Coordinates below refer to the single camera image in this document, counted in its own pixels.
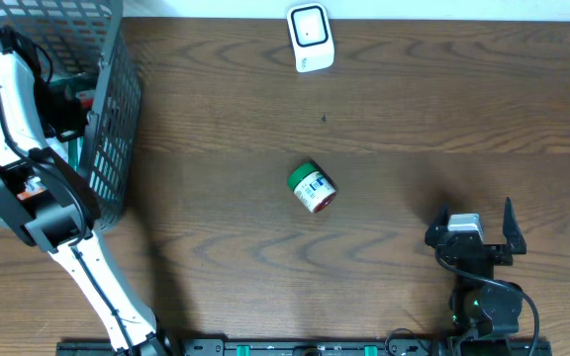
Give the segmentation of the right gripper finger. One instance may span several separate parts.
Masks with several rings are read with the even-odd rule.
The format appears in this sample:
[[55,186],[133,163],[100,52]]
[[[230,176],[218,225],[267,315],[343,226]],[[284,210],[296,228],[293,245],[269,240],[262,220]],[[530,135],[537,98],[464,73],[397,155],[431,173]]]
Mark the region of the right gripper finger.
[[508,246],[525,246],[523,233],[517,222],[513,202],[510,197],[507,197],[505,201],[503,235]]
[[425,244],[427,246],[436,247],[439,245],[440,241],[447,234],[448,222],[448,205],[442,205],[425,233]]

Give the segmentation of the green lid jar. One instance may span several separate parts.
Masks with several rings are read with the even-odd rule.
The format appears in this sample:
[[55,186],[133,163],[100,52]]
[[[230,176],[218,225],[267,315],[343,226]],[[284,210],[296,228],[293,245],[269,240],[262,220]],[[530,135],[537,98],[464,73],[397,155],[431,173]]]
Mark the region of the green lid jar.
[[336,189],[320,168],[305,162],[287,178],[287,186],[312,213],[324,209],[336,196]]

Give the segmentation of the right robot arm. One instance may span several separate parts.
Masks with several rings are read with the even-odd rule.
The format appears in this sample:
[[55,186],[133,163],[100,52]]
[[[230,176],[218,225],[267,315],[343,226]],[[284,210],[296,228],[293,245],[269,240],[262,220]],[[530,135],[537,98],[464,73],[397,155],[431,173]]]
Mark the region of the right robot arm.
[[503,243],[486,243],[477,214],[452,214],[442,206],[425,234],[434,258],[455,275],[449,299],[454,333],[433,350],[441,355],[512,355],[507,338],[520,330],[524,292],[497,280],[497,266],[511,266],[526,253],[512,201],[505,201]]

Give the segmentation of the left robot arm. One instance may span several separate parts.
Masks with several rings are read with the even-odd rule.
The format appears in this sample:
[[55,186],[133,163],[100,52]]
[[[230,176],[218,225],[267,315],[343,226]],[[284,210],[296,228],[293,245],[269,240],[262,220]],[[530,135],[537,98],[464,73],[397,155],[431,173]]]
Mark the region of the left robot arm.
[[95,194],[68,164],[62,144],[88,125],[76,97],[42,76],[48,54],[0,28],[0,218],[74,280],[104,324],[117,355],[178,355],[153,310],[133,290],[94,227]]

